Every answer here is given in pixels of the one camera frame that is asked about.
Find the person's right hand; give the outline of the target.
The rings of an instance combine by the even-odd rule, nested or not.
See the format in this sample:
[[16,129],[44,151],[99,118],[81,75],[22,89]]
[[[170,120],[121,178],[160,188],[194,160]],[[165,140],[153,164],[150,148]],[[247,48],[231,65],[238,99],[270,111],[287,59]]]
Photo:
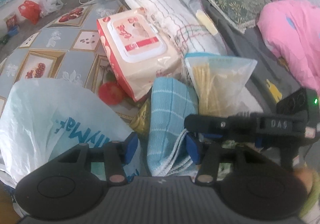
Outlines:
[[307,199],[299,214],[300,219],[308,224],[319,223],[319,173],[304,166],[295,169],[293,174],[303,182],[307,190]]

